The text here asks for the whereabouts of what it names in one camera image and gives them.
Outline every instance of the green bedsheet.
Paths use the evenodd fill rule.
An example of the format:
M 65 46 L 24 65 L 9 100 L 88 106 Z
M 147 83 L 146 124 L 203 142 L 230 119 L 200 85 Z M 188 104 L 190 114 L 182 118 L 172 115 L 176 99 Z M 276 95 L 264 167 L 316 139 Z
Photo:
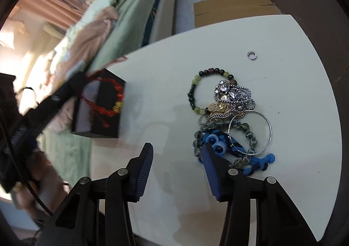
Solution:
M 120 18 L 91 64 L 90 71 L 101 69 L 107 63 L 141 47 L 154 2 L 122 0 L 115 6 Z M 55 133 L 45 129 L 40 142 L 41 149 L 48 154 L 59 174 L 69 184 L 75 185 L 79 178 L 90 176 L 90 138 L 73 135 L 69 130 Z

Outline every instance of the black box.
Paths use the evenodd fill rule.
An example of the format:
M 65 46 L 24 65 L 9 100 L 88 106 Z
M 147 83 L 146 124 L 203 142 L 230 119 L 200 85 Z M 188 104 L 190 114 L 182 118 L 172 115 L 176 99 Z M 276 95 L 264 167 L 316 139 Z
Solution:
M 107 69 L 90 77 L 75 102 L 72 134 L 89 138 L 118 138 L 125 84 Z

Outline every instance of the silver ring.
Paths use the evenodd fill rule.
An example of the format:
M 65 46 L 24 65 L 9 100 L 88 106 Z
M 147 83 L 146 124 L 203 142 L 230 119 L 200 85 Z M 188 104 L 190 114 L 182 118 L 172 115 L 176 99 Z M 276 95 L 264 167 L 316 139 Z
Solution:
M 231 145 L 232 145 L 234 148 L 236 148 L 236 149 L 238 150 L 239 153 L 241 153 L 241 154 L 243 154 L 243 155 L 249 155 L 249 156 L 259 155 L 259 154 L 261 154 L 262 152 L 264 152 L 264 151 L 267 149 L 268 145 L 269 145 L 270 142 L 272 141 L 272 126 L 270 125 L 269 120 L 268 120 L 262 113 L 260 113 L 260 112 L 258 112 L 258 111 L 255 111 L 255 110 L 245 110 L 245 112 L 246 112 L 246 113 L 249 113 L 249 112 L 256 113 L 256 114 L 258 114 L 258 115 L 261 115 L 261 116 L 266 120 L 266 122 L 268 123 L 268 126 L 269 126 L 269 131 L 270 131 L 269 142 L 267 143 L 267 145 L 265 146 L 264 149 L 262 149 L 262 150 L 260 150 L 260 151 L 258 151 L 258 152 L 255 152 L 254 154 L 248 154 L 248 153 L 243 152 L 243 151 L 240 151 L 238 148 L 236 148 L 236 147 L 234 146 L 234 144 L 232 143 L 232 141 L 231 141 L 230 127 L 231 127 L 231 124 L 233 123 L 234 119 L 235 119 L 239 114 L 236 114 L 236 115 L 231 119 L 231 121 L 230 121 L 230 123 L 229 123 L 229 127 L 228 127 L 228 138 L 229 138 L 229 140 L 230 140 Z
M 254 59 L 257 58 L 257 54 L 256 54 L 256 52 L 254 52 L 254 51 L 250 51 L 250 52 L 247 53 L 247 57 L 248 57 L 249 59 L 251 59 L 251 60 L 254 60 Z

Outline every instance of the jewelry pile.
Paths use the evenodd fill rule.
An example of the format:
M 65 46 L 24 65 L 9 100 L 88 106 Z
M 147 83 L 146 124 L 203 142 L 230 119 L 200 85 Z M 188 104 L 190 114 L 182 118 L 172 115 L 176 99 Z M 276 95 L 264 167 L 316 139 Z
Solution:
M 222 80 L 215 87 L 214 99 L 215 103 L 210 103 L 205 109 L 195 106 L 194 92 L 202 77 L 220 74 L 227 80 Z M 251 98 L 251 91 L 246 87 L 237 85 L 234 76 L 219 68 L 210 68 L 200 71 L 192 81 L 191 89 L 188 93 L 189 103 L 194 112 L 200 114 L 198 124 L 200 129 L 195 132 L 195 140 L 193 142 L 194 155 L 201 160 L 201 147 L 205 143 L 212 145 L 217 156 L 226 158 L 231 161 L 233 155 L 234 160 L 231 161 L 231 168 L 238 169 L 245 175 L 252 175 L 257 170 L 266 170 L 269 163 L 275 161 L 273 154 L 268 154 L 264 158 L 256 157 L 266 150 L 272 139 L 272 128 L 268 119 L 258 111 L 254 111 L 255 102 Z M 268 144 L 260 151 L 256 151 L 258 141 L 250 130 L 248 123 L 241 123 L 238 119 L 242 119 L 246 113 L 256 113 L 262 116 L 268 123 L 270 130 L 270 139 Z M 249 149 L 245 149 L 230 136 L 231 128 L 240 130 L 245 133 L 249 141 Z

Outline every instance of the blue gripper pad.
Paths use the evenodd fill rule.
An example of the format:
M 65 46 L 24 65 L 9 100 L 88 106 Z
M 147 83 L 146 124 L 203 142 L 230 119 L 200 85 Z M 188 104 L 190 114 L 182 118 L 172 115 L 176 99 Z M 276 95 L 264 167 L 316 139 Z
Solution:
M 217 201 L 220 201 L 222 198 L 220 179 L 219 174 L 212 161 L 214 160 L 213 157 L 218 157 L 215 155 L 211 145 L 205 144 L 202 146 L 201 157 L 205 167 L 207 179 L 210 184 L 212 195 L 216 197 Z
M 130 172 L 127 188 L 128 202 L 138 202 L 140 197 L 143 196 L 151 170 L 153 155 L 153 146 L 150 143 L 146 143 L 140 155 L 129 161 L 126 167 Z

